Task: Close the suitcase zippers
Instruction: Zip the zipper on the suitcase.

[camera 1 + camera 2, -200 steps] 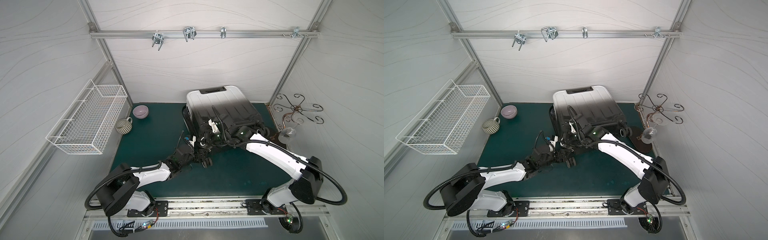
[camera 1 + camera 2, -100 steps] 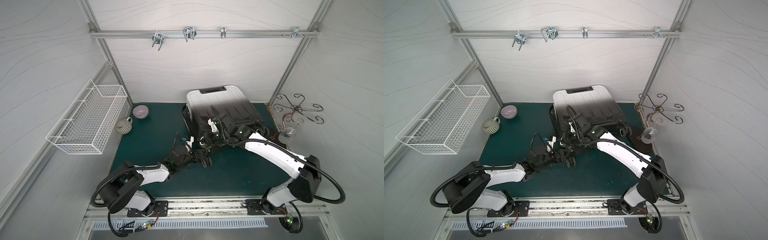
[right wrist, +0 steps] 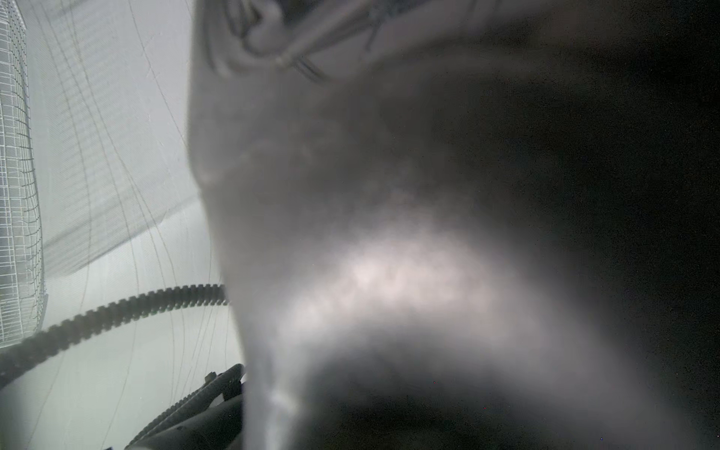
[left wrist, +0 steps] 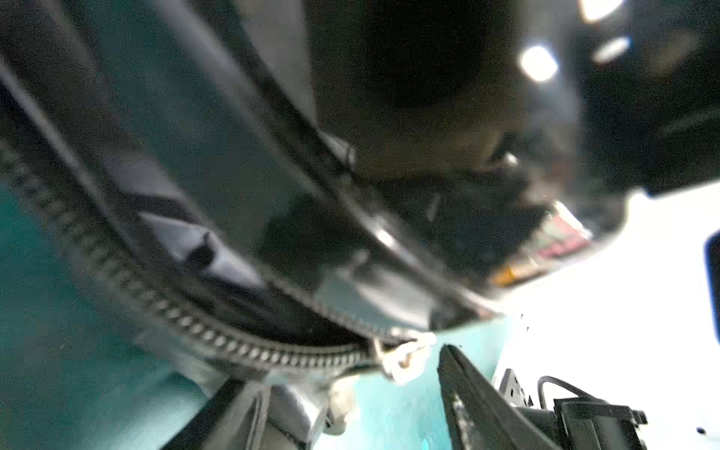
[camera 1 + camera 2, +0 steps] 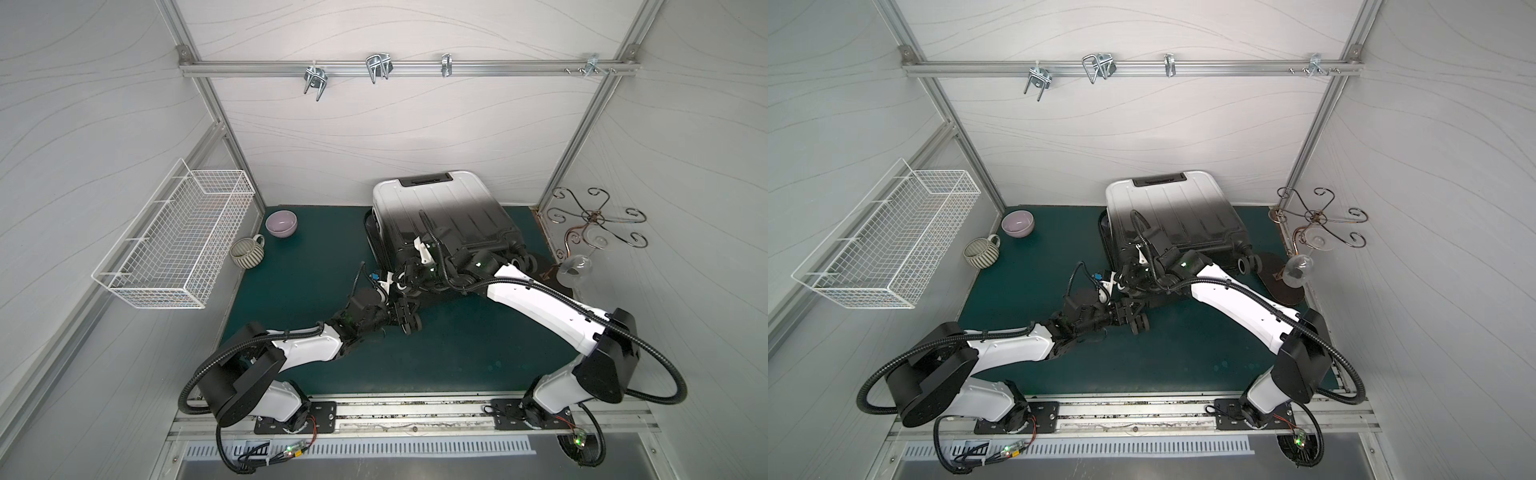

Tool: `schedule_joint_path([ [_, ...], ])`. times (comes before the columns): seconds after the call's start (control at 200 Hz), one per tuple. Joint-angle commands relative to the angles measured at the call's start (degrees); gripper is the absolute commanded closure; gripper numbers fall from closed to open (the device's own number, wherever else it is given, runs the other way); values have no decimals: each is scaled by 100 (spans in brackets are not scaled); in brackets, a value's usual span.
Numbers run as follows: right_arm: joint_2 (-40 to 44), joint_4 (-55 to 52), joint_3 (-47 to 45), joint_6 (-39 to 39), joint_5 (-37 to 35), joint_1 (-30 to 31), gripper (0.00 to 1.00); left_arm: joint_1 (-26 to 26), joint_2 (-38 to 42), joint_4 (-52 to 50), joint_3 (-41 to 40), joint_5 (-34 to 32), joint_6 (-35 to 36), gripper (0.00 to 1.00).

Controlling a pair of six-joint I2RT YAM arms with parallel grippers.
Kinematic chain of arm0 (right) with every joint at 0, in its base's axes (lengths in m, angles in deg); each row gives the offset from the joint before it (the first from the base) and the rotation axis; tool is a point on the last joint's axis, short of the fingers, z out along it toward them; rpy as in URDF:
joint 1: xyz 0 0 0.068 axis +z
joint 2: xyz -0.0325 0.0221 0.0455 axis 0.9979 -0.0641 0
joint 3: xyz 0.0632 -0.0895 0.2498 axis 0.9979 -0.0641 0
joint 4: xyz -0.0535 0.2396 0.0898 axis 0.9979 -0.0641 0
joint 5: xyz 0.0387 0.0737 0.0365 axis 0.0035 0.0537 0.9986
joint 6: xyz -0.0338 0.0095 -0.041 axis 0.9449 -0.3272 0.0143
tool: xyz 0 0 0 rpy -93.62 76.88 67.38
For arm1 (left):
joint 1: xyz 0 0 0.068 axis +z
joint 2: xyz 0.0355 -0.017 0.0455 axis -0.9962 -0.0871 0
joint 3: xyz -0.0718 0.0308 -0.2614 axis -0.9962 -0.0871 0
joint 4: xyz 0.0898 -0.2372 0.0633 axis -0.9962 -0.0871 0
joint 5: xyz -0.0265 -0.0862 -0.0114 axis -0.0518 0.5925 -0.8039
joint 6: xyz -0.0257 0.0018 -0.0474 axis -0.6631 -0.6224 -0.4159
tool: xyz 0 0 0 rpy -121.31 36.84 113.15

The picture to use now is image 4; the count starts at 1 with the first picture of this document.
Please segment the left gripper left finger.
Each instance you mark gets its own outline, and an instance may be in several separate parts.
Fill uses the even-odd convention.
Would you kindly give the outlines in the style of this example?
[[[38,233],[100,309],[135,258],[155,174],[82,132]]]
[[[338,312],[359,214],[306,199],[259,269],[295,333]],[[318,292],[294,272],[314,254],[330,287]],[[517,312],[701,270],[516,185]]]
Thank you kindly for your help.
[[[162,449],[259,449],[270,387],[228,380]]]

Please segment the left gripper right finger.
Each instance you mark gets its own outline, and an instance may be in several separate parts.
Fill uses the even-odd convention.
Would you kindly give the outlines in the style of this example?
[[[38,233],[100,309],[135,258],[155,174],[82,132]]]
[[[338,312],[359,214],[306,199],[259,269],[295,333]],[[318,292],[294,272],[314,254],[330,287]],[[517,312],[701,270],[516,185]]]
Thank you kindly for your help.
[[[438,377],[454,449],[558,449],[511,406],[453,345],[440,350]]]

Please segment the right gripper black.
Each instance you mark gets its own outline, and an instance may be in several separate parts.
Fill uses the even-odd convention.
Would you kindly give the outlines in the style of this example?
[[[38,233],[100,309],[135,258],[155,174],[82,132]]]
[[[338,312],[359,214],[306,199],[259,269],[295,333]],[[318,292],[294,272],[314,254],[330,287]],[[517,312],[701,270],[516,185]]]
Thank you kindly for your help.
[[[558,386],[572,396],[549,405],[544,388]],[[648,423],[645,412],[598,399],[573,384],[552,376],[537,384],[538,403],[523,390],[513,369],[502,374],[499,392],[542,435],[562,449],[645,449],[639,428]]]

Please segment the silver zipper pull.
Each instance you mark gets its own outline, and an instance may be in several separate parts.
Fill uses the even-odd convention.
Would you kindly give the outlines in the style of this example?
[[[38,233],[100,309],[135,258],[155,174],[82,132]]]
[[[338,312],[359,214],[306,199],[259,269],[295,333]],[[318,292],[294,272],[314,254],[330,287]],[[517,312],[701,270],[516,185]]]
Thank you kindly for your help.
[[[371,341],[371,356],[384,373],[384,377],[398,386],[419,378],[431,358],[432,347],[438,342],[431,332],[392,328],[390,337],[399,341],[389,346],[380,339]]]

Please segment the white and black hardshell suitcase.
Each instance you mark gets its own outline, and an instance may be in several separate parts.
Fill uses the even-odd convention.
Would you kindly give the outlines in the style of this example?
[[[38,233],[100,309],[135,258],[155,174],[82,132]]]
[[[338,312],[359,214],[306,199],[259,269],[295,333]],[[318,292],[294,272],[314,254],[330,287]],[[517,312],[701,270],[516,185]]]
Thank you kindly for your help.
[[[377,368],[719,177],[716,1],[5,1],[1,176],[156,352]]]

